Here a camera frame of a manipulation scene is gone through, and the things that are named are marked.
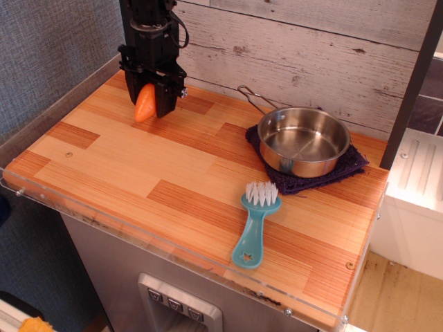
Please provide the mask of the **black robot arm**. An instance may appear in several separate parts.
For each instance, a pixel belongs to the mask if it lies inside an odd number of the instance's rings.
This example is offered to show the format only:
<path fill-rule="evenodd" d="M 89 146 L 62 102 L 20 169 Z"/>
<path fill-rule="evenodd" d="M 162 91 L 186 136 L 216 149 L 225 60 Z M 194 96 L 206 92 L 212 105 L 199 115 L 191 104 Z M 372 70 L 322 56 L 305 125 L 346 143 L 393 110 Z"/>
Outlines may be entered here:
<path fill-rule="evenodd" d="M 126 41 L 118 47 L 120 69 L 137 122 L 166 116 L 175 110 L 178 98 L 187 96 L 187 74 L 177 58 L 188 45 L 189 34 L 180 44 L 179 29 L 185 25 L 172 11 L 176 5 L 176 1 L 120 2 Z"/>

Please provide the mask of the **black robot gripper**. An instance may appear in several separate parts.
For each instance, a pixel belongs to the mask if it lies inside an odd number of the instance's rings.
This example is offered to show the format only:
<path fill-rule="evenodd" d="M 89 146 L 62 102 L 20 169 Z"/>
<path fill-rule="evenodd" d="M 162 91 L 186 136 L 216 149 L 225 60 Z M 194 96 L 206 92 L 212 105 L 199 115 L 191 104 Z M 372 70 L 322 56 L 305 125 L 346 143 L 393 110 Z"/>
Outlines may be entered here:
<path fill-rule="evenodd" d="M 156 117 L 162 118 L 175 110 L 177 98 L 187 96 L 184 85 L 186 72 L 178 65 L 179 25 L 132 25 L 134 46 L 125 81 L 130 99 L 136 104 L 142 88 L 155 84 Z"/>

